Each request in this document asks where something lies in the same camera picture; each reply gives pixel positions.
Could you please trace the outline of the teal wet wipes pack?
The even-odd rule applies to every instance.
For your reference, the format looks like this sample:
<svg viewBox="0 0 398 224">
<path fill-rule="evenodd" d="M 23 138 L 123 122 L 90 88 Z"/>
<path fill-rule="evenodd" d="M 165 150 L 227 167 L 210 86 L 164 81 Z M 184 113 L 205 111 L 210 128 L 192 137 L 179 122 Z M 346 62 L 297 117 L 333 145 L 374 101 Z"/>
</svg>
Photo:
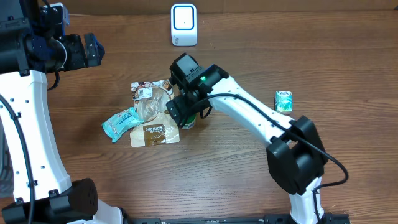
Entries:
<svg viewBox="0 0 398 224">
<path fill-rule="evenodd" d="M 110 117 L 102 124 L 102 128 L 111 138 L 111 142 L 115 143 L 126 131 L 143 122 L 144 120 L 139 117 L 134 108 L 128 108 Z"/>
</svg>

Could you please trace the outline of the green lid jar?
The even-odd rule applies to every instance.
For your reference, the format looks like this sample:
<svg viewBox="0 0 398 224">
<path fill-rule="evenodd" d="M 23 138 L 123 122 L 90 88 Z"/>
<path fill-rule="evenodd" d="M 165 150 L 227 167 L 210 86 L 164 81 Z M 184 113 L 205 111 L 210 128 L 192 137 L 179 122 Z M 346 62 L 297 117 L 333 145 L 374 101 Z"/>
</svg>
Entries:
<svg viewBox="0 0 398 224">
<path fill-rule="evenodd" d="M 190 116 L 190 117 L 186 120 L 186 123 L 182 126 L 182 129 L 188 130 L 188 129 L 193 128 L 194 125 L 195 125 L 195 122 L 196 122 L 196 117 L 197 117 L 196 114 Z"/>
</svg>

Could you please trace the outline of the small teal tissue pack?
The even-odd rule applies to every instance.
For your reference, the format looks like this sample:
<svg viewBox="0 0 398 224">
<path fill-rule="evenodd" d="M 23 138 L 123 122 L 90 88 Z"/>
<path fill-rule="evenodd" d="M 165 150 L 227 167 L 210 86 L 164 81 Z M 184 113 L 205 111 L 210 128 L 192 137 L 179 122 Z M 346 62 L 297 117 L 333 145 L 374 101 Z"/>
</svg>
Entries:
<svg viewBox="0 0 398 224">
<path fill-rule="evenodd" d="M 293 112 L 293 96 L 290 91 L 275 92 L 274 110 L 281 114 L 291 114 Z"/>
</svg>

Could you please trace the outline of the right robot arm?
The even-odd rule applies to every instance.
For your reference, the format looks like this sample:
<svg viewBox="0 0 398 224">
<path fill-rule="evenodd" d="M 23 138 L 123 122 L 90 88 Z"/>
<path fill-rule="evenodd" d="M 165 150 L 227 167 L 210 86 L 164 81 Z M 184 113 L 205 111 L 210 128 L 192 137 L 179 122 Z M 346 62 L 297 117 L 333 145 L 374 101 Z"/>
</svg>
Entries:
<svg viewBox="0 0 398 224">
<path fill-rule="evenodd" d="M 322 223 L 319 189 L 327 158 L 314 123 L 276 112 L 251 96 L 221 67 L 203 68 L 189 54 L 170 66 L 170 82 L 180 95 L 166 107 L 182 128 L 194 116 L 218 110 L 249 130 L 266 147 L 269 173 L 289 195 L 292 223 Z"/>
</svg>

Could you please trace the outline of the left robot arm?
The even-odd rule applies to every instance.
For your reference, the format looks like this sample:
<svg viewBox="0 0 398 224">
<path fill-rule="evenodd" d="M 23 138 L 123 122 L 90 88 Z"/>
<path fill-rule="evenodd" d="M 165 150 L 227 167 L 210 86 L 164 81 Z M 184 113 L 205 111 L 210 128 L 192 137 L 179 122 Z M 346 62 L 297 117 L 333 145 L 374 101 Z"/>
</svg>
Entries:
<svg viewBox="0 0 398 224">
<path fill-rule="evenodd" d="M 6 223 L 127 223 L 122 209 L 100 200 L 94 182 L 72 181 L 58 153 L 47 83 L 59 74 L 101 64 L 92 33 L 67 35 L 68 11 L 47 1 L 1 2 L 1 122 L 14 176 Z"/>
</svg>

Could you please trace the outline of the beige brown snack bag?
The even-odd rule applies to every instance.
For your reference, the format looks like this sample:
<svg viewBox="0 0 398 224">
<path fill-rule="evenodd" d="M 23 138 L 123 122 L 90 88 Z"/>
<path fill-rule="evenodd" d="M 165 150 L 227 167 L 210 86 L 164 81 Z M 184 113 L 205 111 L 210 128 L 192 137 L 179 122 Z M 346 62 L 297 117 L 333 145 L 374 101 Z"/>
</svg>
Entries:
<svg viewBox="0 0 398 224">
<path fill-rule="evenodd" d="M 174 98 L 169 80 L 131 83 L 134 109 L 144 122 L 130 132 L 132 147 L 173 144 L 180 141 L 179 128 L 166 103 Z"/>
</svg>

